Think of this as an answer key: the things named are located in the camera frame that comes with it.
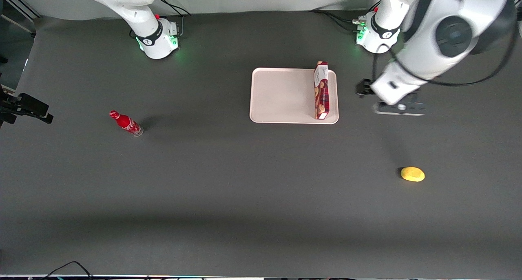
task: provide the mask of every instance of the red box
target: red box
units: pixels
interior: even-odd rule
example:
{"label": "red box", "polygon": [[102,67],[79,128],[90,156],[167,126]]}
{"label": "red box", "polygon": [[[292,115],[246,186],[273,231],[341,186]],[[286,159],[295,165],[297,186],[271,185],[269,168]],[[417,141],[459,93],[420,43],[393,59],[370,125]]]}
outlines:
{"label": "red box", "polygon": [[325,119],[330,112],[328,98],[328,62],[319,61],[314,71],[315,119]]}

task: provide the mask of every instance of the bottle label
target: bottle label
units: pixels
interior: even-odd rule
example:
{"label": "bottle label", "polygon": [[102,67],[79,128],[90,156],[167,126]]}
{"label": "bottle label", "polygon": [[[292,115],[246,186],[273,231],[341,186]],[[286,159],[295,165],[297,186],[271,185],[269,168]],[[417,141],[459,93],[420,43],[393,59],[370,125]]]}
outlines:
{"label": "bottle label", "polygon": [[122,127],[125,131],[127,131],[128,133],[132,133],[134,135],[138,134],[138,132],[141,130],[141,127],[139,126],[139,124],[137,124],[136,122],[134,122],[134,120],[132,120],[131,118],[130,119],[130,123],[127,127]]}

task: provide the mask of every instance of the black cable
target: black cable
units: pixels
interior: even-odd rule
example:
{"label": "black cable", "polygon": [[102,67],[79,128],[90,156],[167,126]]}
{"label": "black cable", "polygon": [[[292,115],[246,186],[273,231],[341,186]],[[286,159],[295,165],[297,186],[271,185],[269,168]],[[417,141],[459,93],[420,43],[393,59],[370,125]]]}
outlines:
{"label": "black cable", "polygon": [[164,2],[165,4],[167,4],[167,5],[170,6],[172,9],[174,9],[174,8],[181,9],[181,10],[183,10],[183,11],[184,11],[188,16],[192,16],[192,14],[190,14],[189,11],[186,11],[185,9],[183,9],[183,8],[181,8],[181,7],[179,7],[179,6],[172,5],[171,3],[168,3],[167,0],[160,0],[160,1]]}
{"label": "black cable", "polygon": [[334,15],[328,11],[321,11],[321,10],[318,10],[318,9],[313,9],[313,10],[310,10],[308,11],[310,13],[317,13],[317,14],[324,14],[326,16],[328,16],[328,18],[330,18],[335,24],[337,24],[340,28],[343,28],[345,31],[356,31],[355,29],[350,29],[350,28],[347,28],[346,26],[342,25],[340,22],[338,22],[336,20],[336,18],[339,18],[339,20],[345,20],[344,18],[341,18],[337,15]]}
{"label": "black cable", "polygon": [[434,81],[432,79],[424,79],[424,78],[414,74],[410,70],[408,70],[404,66],[404,64],[402,64],[401,61],[397,58],[397,54],[388,45],[381,44],[381,46],[384,45],[387,48],[389,48],[388,51],[390,52],[390,54],[393,57],[393,59],[397,62],[397,64],[406,73],[408,73],[410,76],[413,76],[413,77],[417,78],[420,81],[425,81],[425,82],[438,84],[438,85],[444,85],[444,86],[453,86],[453,87],[468,86],[468,85],[474,85],[474,84],[477,84],[477,83],[484,82],[484,81],[486,81],[486,80],[496,76],[498,74],[498,72],[500,72],[506,66],[507,62],[511,58],[511,54],[513,53],[513,48],[515,47],[515,44],[516,44],[517,39],[518,39],[518,25],[515,24],[514,26],[515,26],[515,28],[513,29],[513,32],[511,33],[511,39],[509,41],[508,47],[506,49],[506,52],[504,53],[504,56],[502,57],[502,60],[500,61],[500,64],[497,66],[497,68],[495,68],[495,70],[493,72],[491,72],[488,76],[486,76],[486,77],[484,77],[484,78],[482,78],[480,80],[473,81],[473,82],[468,82],[468,83],[448,83],[448,82],[438,82],[438,81]]}
{"label": "black cable", "polygon": [[352,20],[348,20],[348,19],[344,19],[342,18],[341,16],[338,16],[338,15],[335,15],[334,13],[330,12],[330,11],[325,11],[325,10],[319,10],[319,9],[313,9],[313,10],[310,10],[308,12],[311,12],[311,13],[321,13],[321,14],[325,14],[327,16],[332,16],[334,18],[336,18],[337,20],[340,20],[342,22],[352,22]]}
{"label": "black cable", "polygon": [[183,17],[183,14],[181,14],[173,5],[170,5],[170,3],[168,3],[166,0],[160,0],[162,2],[164,2],[165,4],[167,4],[169,7],[171,7],[174,11],[177,12],[177,14],[179,14],[179,16]]}
{"label": "black cable", "polygon": [[89,272],[89,271],[88,271],[84,266],[82,266],[82,264],[78,263],[77,261],[68,262],[67,264],[65,264],[65,265],[63,265],[63,266],[61,266],[61,267],[59,267],[59,268],[56,268],[56,269],[52,270],[49,274],[47,274],[47,276],[41,278],[41,280],[44,280],[44,279],[49,278],[49,276],[51,276],[52,274],[54,274],[54,272],[58,271],[59,269],[61,269],[61,268],[63,268],[63,267],[66,267],[66,266],[68,266],[68,265],[70,265],[70,264],[73,264],[73,263],[76,264],[76,265],[78,265],[78,266],[80,266],[80,268],[85,272],[85,274],[87,274],[87,277],[89,278],[89,280],[93,280],[93,275],[92,275],[92,274],[91,274],[91,273],[90,273],[90,272]]}
{"label": "black cable", "polygon": [[377,1],[377,3],[373,4],[373,6],[371,6],[371,7],[368,9],[368,12],[369,12],[369,11],[373,11],[373,9],[375,9],[375,7],[377,7],[379,4],[380,4],[380,0]]}
{"label": "black cable", "polygon": [[24,3],[22,0],[18,0],[18,1],[19,1],[20,3],[22,3],[22,5],[24,5],[24,7],[25,7],[26,9],[28,9],[29,11],[31,11],[31,13],[34,14],[34,17],[36,17],[36,18],[40,18],[40,17],[38,16],[38,14],[36,14],[36,12],[35,12],[33,9],[31,9],[28,5],[26,5],[26,3]]}

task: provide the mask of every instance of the gray table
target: gray table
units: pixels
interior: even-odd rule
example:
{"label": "gray table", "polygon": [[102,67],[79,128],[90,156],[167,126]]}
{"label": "gray table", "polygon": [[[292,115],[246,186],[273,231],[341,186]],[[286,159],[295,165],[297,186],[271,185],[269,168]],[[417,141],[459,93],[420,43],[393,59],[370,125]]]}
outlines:
{"label": "gray table", "polygon": [[[498,77],[425,85],[429,115],[399,117],[354,94],[371,55],[321,15],[193,16],[159,61],[122,20],[37,25],[18,92],[55,118],[0,130],[2,273],[522,278],[520,44]],[[502,53],[442,79],[477,79]],[[251,122],[254,68],[317,60],[338,76],[337,124]],[[398,178],[407,165],[427,179]]]}

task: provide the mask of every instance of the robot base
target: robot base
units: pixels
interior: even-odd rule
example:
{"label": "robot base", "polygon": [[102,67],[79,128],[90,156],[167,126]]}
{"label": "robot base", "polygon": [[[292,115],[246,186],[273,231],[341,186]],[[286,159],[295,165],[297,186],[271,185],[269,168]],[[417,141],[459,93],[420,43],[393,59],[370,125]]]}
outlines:
{"label": "robot base", "polygon": [[[371,17],[375,12],[368,12],[366,15],[359,16],[359,20],[365,20],[370,22]],[[358,26],[359,32],[357,33],[356,44],[363,46],[367,51],[374,54],[385,53],[389,50],[389,47],[393,46],[397,42],[397,35],[399,35],[400,29],[395,34],[390,33],[390,37],[387,39],[380,38],[380,35],[375,31],[371,24],[366,24],[364,27]]]}
{"label": "robot base", "polygon": [[179,36],[177,35],[177,23],[170,22],[165,18],[158,20],[163,26],[162,35],[155,41],[152,46],[145,46],[139,43],[139,47],[145,54],[152,59],[162,59],[170,55],[174,50],[179,48]]}

